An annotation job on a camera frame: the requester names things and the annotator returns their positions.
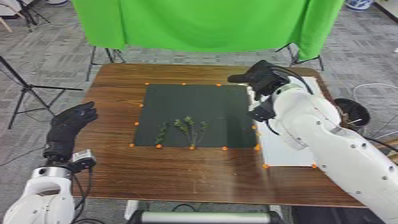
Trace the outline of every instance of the dark green mat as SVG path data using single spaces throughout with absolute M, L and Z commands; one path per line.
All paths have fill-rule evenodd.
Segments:
M 256 133 L 247 110 L 249 96 L 244 86 L 149 85 L 135 145 L 155 146 L 162 124 L 169 122 L 164 146 L 187 147 L 188 140 L 173 122 L 190 116 L 197 132 L 199 123 L 208 123 L 199 147 L 254 147 Z

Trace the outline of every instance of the table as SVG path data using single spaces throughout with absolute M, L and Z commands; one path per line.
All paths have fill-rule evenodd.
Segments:
M 322 171 L 313 168 L 263 169 L 254 149 L 130 147 L 146 84 L 228 84 L 247 67 L 110 64 L 98 73 L 85 101 L 96 101 L 98 121 L 85 127 L 77 150 L 93 149 L 98 165 L 91 197 L 219 203 L 363 207 Z M 320 74 L 292 68 L 318 79 Z

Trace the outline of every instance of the green backdrop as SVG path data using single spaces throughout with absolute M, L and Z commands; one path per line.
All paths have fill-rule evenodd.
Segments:
M 89 43 L 242 52 L 295 43 L 320 55 L 343 0 L 73 0 Z

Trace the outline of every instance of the tripod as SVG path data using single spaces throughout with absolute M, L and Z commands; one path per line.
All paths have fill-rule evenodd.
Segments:
M 14 119 L 16 119 L 16 115 L 21 114 L 21 113 L 29 113 L 32 111 L 39 111 L 39 110 L 46 110 L 50 112 L 50 114 L 55 116 L 55 113 L 50 109 L 61 95 L 64 94 L 66 90 L 73 90 L 73 91 L 82 91 L 82 89 L 75 89 L 75 88 L 66 88 L 66 87 L 52 87 L 52 86 L 37 86 L 37 85 L 32 85 L 25 82 L 14 68 L 11 67 L 4 57 L 0 56 L 0 63 L 4 64 L 16 80 L 18 80 L 18 84 L 21 85 L 21 95 L 20 95 L 20 99 L 18 99 L 18 103 L 16 103 L 16 109 L 14 109 L 14 113 L 13 113 L 13 117 L 11 117 L 11 121 L 9 121 L 9 129 L 13 128 L 13 124 L 14 124 Z M 61 90 L 53 100 L 50 101 L 50 103 L 45 102 L 45 100 L 41 99 L 41 96 L 37 95 L 36 91 L 34 91 L 34 88 L 39 88 L 39 89 L 57 89 Z M 30 109 L 30 110 L 25 110 L 25 111 L 20 111 L 20 107 L 21 107 L 21 102 L 23 102 L 23 97 L 25 97 L 25 94 L 30 94 L 36 98 L 36 100 L 39 101 L 41 103 L 41 108 L 36 108 L 36 109 Z

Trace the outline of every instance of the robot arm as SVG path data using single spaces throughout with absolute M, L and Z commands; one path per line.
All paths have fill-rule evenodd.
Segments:
M 21 198 L 5 213 L 4 224 L 69 224 L 73 221 L 71 176 L 96 162 L 89 150 L 77 153 L 73 162 L 69 159 L 78 132 L 98 118 L 93 107 L 93 102 L 78 105 L 53 117 L 43 153 L 46 165 L 34 170 Z
M 340 113 L 331 102 L 288 83 L 290 72 L 281 74 L 274 67 L 261 61 L 247 74 L 229 77 L 229 81 L 240 78 L 240 82 L 249 82 L 256 93 L 268 97 L 249 115 L 258 121 L 274 119 L 284 142 L 297 150 L 309 148 L 331 180 L 386 224 L 398 224 L 396 165 L 363 136 L 340 126 Z

